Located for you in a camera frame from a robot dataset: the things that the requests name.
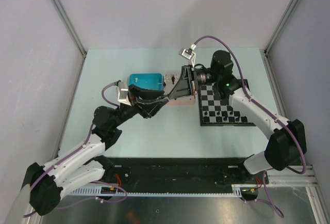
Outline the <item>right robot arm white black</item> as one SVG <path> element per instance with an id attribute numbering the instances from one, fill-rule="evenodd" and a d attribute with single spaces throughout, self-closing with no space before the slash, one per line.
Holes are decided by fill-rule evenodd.
<path id="1" fill-rule="evenodd" d="M 211 84 L 214 93 L 228 105 L 240 111 L 254 123 L 268 139 L 264 151 L 248 157 L 241 163 L 238 178 L 251 183 L 257 173 L 287 168 L 304 174 L 307 169 L 305 153 L 305 128 L 301 121 L 293 121 L 274 113 L 259 103 L 244 84 L 243 78 L 233 75 L 237 59 L 232 52 L 215 51 L 209 68 L 196 69 L 196 53 L 193 49 L 181 49 L 180 56 L 189 61 L 182 66 L 178 82 L 167 95 L 170 100 L 191 96 L 203 85 Z"/>

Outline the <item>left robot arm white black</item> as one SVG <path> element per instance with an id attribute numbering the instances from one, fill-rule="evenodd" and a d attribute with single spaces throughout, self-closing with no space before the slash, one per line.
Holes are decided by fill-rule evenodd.
<path id="1" fill-rule="evenodd" d="M 95 109 L 85 140 L 52 161 L 33 163 L 27 168 L 23 185 L 30 187 L 29 204 L 33 211 L 25 218 L 50 213 L 67 194 L 88 183 L 111 181 L 114 170 L 102 154 L 121 136 L 118 127 L 135 115 L 145 119 L 155 116 L 169 101 L 164 90 L 128 86 L 122 81 L 106 85 L 101 91 L 103 98 L 111 87 L 116 88 L 118 102 L 107 101 L 108 106 Z"/>

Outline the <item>pink plastic tray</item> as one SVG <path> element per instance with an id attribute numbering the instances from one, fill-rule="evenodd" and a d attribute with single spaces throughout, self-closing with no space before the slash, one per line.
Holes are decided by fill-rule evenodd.
<path id="1" fill-rule="evenodd" d="M 175 83 L 172 84 L 171 78 L 175 77 Z M 174 88 L 176 83 L 179 80 L 180 75 L 179 74 L 165 74 L 163 75 L 163 90 L 164 94 L 168 95 L 171 90 Z M 167 103 L 167 105 L 194 105 L 196 102 L 196 97 L 195 96 L 187 96 L 187 97 L 182 97 L 178 99 L 171 99 Z"/>

